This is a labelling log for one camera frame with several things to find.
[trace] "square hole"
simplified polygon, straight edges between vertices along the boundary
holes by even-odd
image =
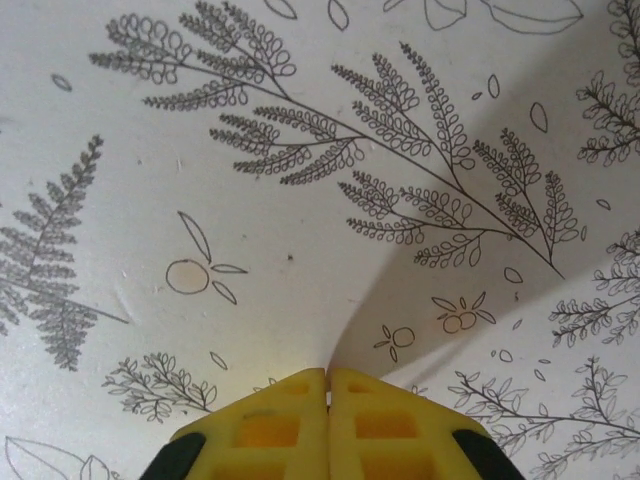
[[[426,456],[367,452],[360,456],[364,480],[435,480]]]
[[[211,480],[284,480],[285,466],[279,463],[263,465],[220,465]]]
[[[355,416],[356,438],[416,438],[412,415],[403,411],[363,412]]]
[[[234,447],[294,447],[298,443],[300,418],[261,413],[245,416],[236,433]]]

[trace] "gray fern print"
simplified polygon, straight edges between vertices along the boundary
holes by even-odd
[[[578,340],[605,335],[602,343],[620,345],[638,331],[640,322],[640,229],[625,232],[607,248],[612,255],[608,272],[596,270],[593,281],[608,298],[578,303],[561,300],[549,320],[559,324],[553,330],[553,345],[563,341],[571,348]]]
[[[75,258],[69,247],[77,240],[70,230],[82,223],[77,214],[93,183],[102,143],[94,136],[70,173],[60,175],[59,183],[47,182],[48,198],[29,194],[30,211],[13,213],[20,227],[0,227],[0,334],[8,335],[7,323],[30,318],[55,364],[70,371],[77,370],[87,330],[99,317],[128,323],[69,298],[80,289],[72,282]]]
[[[640,429],[636,427],[640,407],[628,410],[617,406],[618,390],[627,376],[609,371],[598,357],[589,358],[575,373],[583,377],[583,384],[571,395],[577,406],[569,413],[552,411],[544,403],[528,404],[530,389],[521,386],[518,378],[482,380],[480,372],[456,372],[459,384],[449,387],[449,391],[458,397],[455,408],[483,423],[510,457],[527,443],[544,445],[552,437],[571,432],[562,450],[538,454],[539,464],[531,470],[530,478],[556,480],[565,472],[567,478],[577,478],[571,475],[570,468],[575,462],[596,461],[605,456],[624,459],[640,452]],[[627,395],[637,401],[633,390]],[[636,477],[631,473],[613,478]]]
[[[283,82],[297,72],[291,54],[283,39],[249,13],[228,2],[197,2],[195,10],[195,15],[181,15],[179,22],[211,49],[190,45],[163,21],[132,13],[107,25],[109,39],[120,50],[93,53],[91,63],[158,86],[177,84],[181,75],[206,79],[187,93],[144,99],[145,105],[163,110],[235,110],[254,94],[281,104],[259,106],[251,117],[223,113],[221,125],[210,130],[216,142],[256,157],[237,162],[239,172],[280,176],[283,185],[307,185],[361,163],[373,145],[386,151],[389,161],[434,180],[439,185],[435,189],[394,186],[355,171],[353,182],[340,183],[346,197],[368,216],[350,218],[347,224],[373,240],[420,245],[414,253],[417,265],[474,267],[487,242],[506,239],[562,276],[554,263],[556,251],[578,237],[579,227],[560,177],[544,172],[523,138],[508,128],[500,135],[500,148],[470,141],[443,82],[410,45],[401,43],[400,50],[404,67],[414,71],[413,80],[380,53],[372,55],[377,78],[344,65],[331,67],[363,97],[352,104],[361,128],[304,104],[285,88]],[[427,114],[434,131],[420,123]],[[292,133],[299,138],[283,140]],[[443,168],[435,168],[435,162]],[[495,177],[493,202],[477,198],[460,179],[479,165]],[[446,237],[434,240],[437,232]]]

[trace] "black rubber edge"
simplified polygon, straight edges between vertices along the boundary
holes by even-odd
[[[490,438],[473,430],[457,430],[452,435],[482,480],[525,480]]]
[[[140,480],[185,480],[206,441],[203,434],[194,432],[166,444]]]

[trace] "line drawing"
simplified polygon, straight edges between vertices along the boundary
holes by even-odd
[[[392,332],[389,330],[389,327],[383,324],[382,334],[385,339],[376,343],[373,348],[380,348],[389,345],[389,356],[394,363],[398,363],[398,349],[410,347],[416,340],[415,332],[409,327],[396,328]]]
[[[521,383],[517,378],[507,378],[500,385],[495,377],[480,380],[480,372],[455,373],[459,384],[449,387],[458,396],[455,408],[485,424],[510,457],[527,442],[546,443],[560,426],[563,432],[574,429],[561,451],[538,454],[540,465],[531,470],[532,480],[558,478],[579,460],[594,461],[606,455],[624,458],[640,448],[636,428],[640,407],[632,411],[616,408],[618,387],[627,376],[603,367],[598,357],[590,357],[575,370],[584,383],[571,395],[580,404],[570,413],[551,412],[544,403],[537,409],[523,408],[529,388],[516,387]]]
[[[553,346],[564,340],[571,348],[578,339],[589,335],[608,333],[602,343],[622,344],[625,336],[631,337],[638,330],[640,319],[640,229],[625,232],[619,241],[607,247],[613,255],[609,272],[596,270],[593,281],[596,290],[606,291],[614,303],[594,298],[591,302],[578,304],[575,298],[560,300],[551,312],[549,320],[557,322],[553,330]]]
[[[129,323],[69,298],[80,287],[71,282],[75,257],[68,248],[77,240],[68,231],[82,223],[77,214],[93,183],[102,144],[95,135],[70,174],[62,173],[60,183],[47,182],[48,198],[29,194],[31,211],[13,212],[22,229],[0,227],[0,334],[8,335],[2,320],[14,325],[22,317],[34,320],[54,364],[69,371],[77,371],[87,330],[100,317]]]
[[[169,285],[171,290],[181,295],[195,295],[204,292],[209,285],[211,285],[225,300],[237,305],[238,300],[234,293],[221,281],[212,280],[209,270],[220,274],[244,274],[249,272],[228,263],[213,263],[209,242],[200,225],[198,225],[190,215],[184,212],[179,211],[178,216],[187,229],[187,233],[206,260],[208,269],[202,266],[199,261],[191,258],[174,260],[169,264],[165,273],[167,285]]]
[[[424,15],[431,30],[444,30],[466,18],[467,0],[424,0]]]
[[[615,82],[605,84],[603,70],[591,83],[576,91],[579,101],[587,102],[583,118],[593,122],[597,137],[591,137],[580,148],[578,159],[587,163],[601,162],[603,167],[627,160],[631,151],[640,153],[640,127],[635,112],[640,100],[640,2],[614,0],[608,12],[614,18],[610,31],[620,39],[618,54],[626,62],[627,92],[617,94]]]
[[[515,268],[505,267],[503,275],[505,280],[510,283],[518,284],[524,282],[524,280],[522,279],[522,275],[520,275],[520,272],[518,272]]]
[[[218,364],[219,355],[210,352]],[[218,387],[206,380],[198,383],[184,368],[178,368],[176,357],[166,352],[144,355],[142,360],[130,357],[118,362],[118,368],[105,376],[102,387],[109,395],[124,396],[123,411],[146,415],[148,422],[163,423],[176,410],[186,408],[196,412],[212,412]]]
[[[469,330],[476,324],[478,318],[495,325],[495,317],[487,310],[480,308],[486,296],[487,292],[482,292],[478,298],[471,303],[471,307],[467,306],[468,304],[464,297],[460,297],[457,305],[439,297],[431,297],[431,301],[445,310],[442,315],[438,316],[437,320],[442,320],[442,329],[446,333],[453,334],[461,330]]]
[[[339,0],[329,0],[327,2],[327,15],[329,15],[331,23],[341,32],[349,28],[349,14]]]
[[[287,0],[264,0],[269,10],[285,20],[297,20],[298,14]]]
[[[69,80],[64,78],[59,73],[52,73],[51,81],[54,83],[56,87],[58,87],[63,92],[71,92],[71,90],[73,90],[73,88],[71,87],[71,84],[69,83]]]
[[[596,203],[598,204],[599,207],[602,207],[605,210],[608,210],[609,212],[611,211],[611,204],[604,198],[599,198],[598,200],[596,200]]]
[[[180,23],[193,34],[210,39],[218,53],[194,49],[178,31],[168,30],[162,21],[129,14],[107,25],[109,39],[124,50],[93,53],[90,61],[95,66],[134,74],[158,85],[175,84],[178,75],[187,72],[211,78],[204,87],[188,94],[144,99],[146,105],[155,108],[188,111],[233,107],[246,104],[248,95],[254,93],[286,103],[286,107],[257,107],[253,112],[255,118],[220,115],[221,124],[229,128],[213,128],[210,136],[258,157],[235,163],[239,172],[253,176],[282,174],[280,182],[284,185],[305,185],[363,160],[365,144],[367,150],[371,150],[371,145],[379,147],[392,154],[392,158],[417,168],[436,180],[441,189],[431,191],[412,186],[396,189],[358,171],[354,172],[354,179],[359,185],[341,182],[340,186],[351,201],[376,217],[377,222],[347,220],[362,235],[411,245],[424,243],[428,238],[425,231],[449,234],[447,240],[416,252],[415,262],[419,265],[475,266],[481,258],[481,241],[496,236],[517,240],[562,277],[553,261],[555,247],[577,237],[578,231],[560,178],[553,172],[543,176],[526,143],[506,128],[500,137],[506,153],[479,140],[467,145],[467,135],[450,97],[431,67],[410,45],[401,43],[400,47],[416,70],[426,100],[379,53],[372,56],[379,81],[343,65],[332,67],[335,74],[371,101],[372,105],[362,101],[352,105],[360,120],[372,130],[367,132],[292,97],[280,83],[282,77],[296,73],[284,42],[264,25],[250,20],[244,10],[228,2],[223,2],[222,7],[198,2],[196,11],[198,16],[180,16]],[[262,37],[256,33],[258,30],[264,32]],[[161,54],[162,58],[157,59],[156,53],[151,52]],[[435,134],[427,133],[411,118],[411,111],[425,102],[436,121]],[[300,139],[293,143],[280,141],[281,127],[297,130]],[[472,158],[471,146],[482,162]],[[448,173],[437,173],[426,166],[424,157],[428,155],[434,157],[433,161],[443,162]],[[497,185],[502,186],[495,196],[497,210],[494,205],[476,199],[458,179],[458,172],[471,171],[477,163],[485,164],[496,176]],[[543,178],[547,203],[551,202],[544,217],[538,214],[536,202],[529,195]],[[417,207],[419,212],[411,212],[411,207]],[[488,223],[467,222],[474,212],[488,214]],[[530,237],[534,235],[544,241],[544,248],[532,243]]]
[[[64,480],[124,480],[94,455],[87,458],[47,443],[5,437],[7,463],[20,480],[59,478]]]
[[[500,82],[498,82],[498,77],[496,77],[495,73],[492,73],[489,80],[487,80],[487,91],[493,99],[500,96]]]
[[[405,0],[386,0],[387,13]],[[427,23],[432,30],[444,30],[467,16],[466,0],[422,0]],[[482,0],[491,18],[513,33],[553,35],[563,32],[583,18],[573,0]]]
[[[540,130],[542,133],[549,132],[549,119],[547,118],[547,111],[540,102],[533,102],[531,109],[529,110],[529,119],[533,126]]]
[[[514,33],[553,35],[565,31],[584,15],[573,0],[481,0],[491,17]]]

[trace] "botanical pattern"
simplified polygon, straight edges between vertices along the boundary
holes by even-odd
[[[0,334],[8,335],[2,320],[18,325],[21,317],[31,318],[55,364],[71,371],[77,370],[87,330],[100,316],[128,323],[69,298],[80,289],[71,281],[76,272],[69,247],[77,240],[69,230],[82,223],[77,214],[93,183],[102,143],[93,137],[70,173],[60,175],[59,183],[47,182],[48,198],[29,194],[31,211],[13,213],[21,228],[0,228]]]
[[[626,232],[612,243],[607,253],[613,256],[608,272],[596,270],[596,289],[606,291],[609,298],[594,298],[578,304],[575,299],[561,300],[549,320],[560,325],[553,331],[554,346],[565,341],[573,347],[578,339],[604,333],[602,343],[620,345],[625,336],[638,330],[640,321],[640,230]]]
[[[480,140],[469,142],[442,82],[413,47],[402,43],[401,51],[415,69],[421,91],[379,53],[372,56],[377,79],[343,65],[332,66],[366,100],[352,104],[365,127],[360,129],[301,103],[283,87],[281,80],[297,71],[291,55],[282,39],[245,11],[228,2],[221,7],[198,2],[196,11],[195,16],[183,14],[180,23],[206,40],[212,51],[192,47],[162,21],[130,14],[107,25],[109,39],[122,49],[91,54],[91,62],[157,85],[175,84],[183,73],[207,77],[207,83],[191,92],[144,100],[165,110],[235,107],[246,104],[254,93],[287,104],[258,107],[252,118],[224,113],[220,116],[224,128],[211,129],[214,140],[257,157],[236,163],[240,172],[281,175],[284,185],[305,185],[360,163],[365,142],[418,169],[435,180],[438,189],[393,187],[361,171],[353,172],[353,183],[340,184],[347,198],[371,217],[350,218],[347,223],[372,239],[424,244],[416,251],[417,264],[475,266],[484,242],[502,237],[516,240],[560,275],[553,261],[556,247],[579,234],[560,177],[553,171],[543,173],[534,153],[508,128],[500,135],[502,148]],[[425,110],[433,116],[434,132],[414,120],[423,118]],[[281,140],[285,133],[300,138]],[[435,161],[448,173],[433,168]],[[478,163],[496,177],[493,205],[477,199],[459,178],[459,173],[474,170]],[[541,183],[547,196],[544,215],[531,195]],[[480,223],[479,217],[487,223]],[[435,231],[447,238],[432,240]]]
[[[613,0],[609,14],[614,17],[611,33],[620,39],[618,54],[624,60],[627,92],[616,93],[615,82],[605,82],[605,72],[598,71],[591,84],[577,91],[578,99],[587,102],[584,118],[593,122],[599,133],[591,137],[578,153],[588,163],[602,162],[609,167],[624,162],[632,150],[640,153],[640,1]]]
[[[551,480],[576,461],[607,455],[625,458],[640,451],[640,429],[636,427],[640,407],[627,411],[616,406],[618,387],[627,376],[609,371],[598,357],[589,358],[575,373],[583,376],[584,383],[573,393],[577,406],[569,413],[555,412],[544,403],[527,405],[529,389],[515,385],[513,378],[484,381],[480,372],[457,371],[460,384],[449,390],[458,396],[455,408],[484,423],[510,456],[527,442],[546,443],[556,430],[572,431],[562,451],[539,453],[540,464],[531,470],[532,480]]]
[[[211,360],[227,370],[222,358],[210,352]],[[145,415],[148,422],[162,423],[176,410],[211,412],[218,396],[218,387],[206,380],[197,382],[184,368],[178,368],[176,358],[168,353],[150,353],[141,361],[127,357],[118,368],[105,377],[103,387],[110,395],[124,396],[125,412]]]

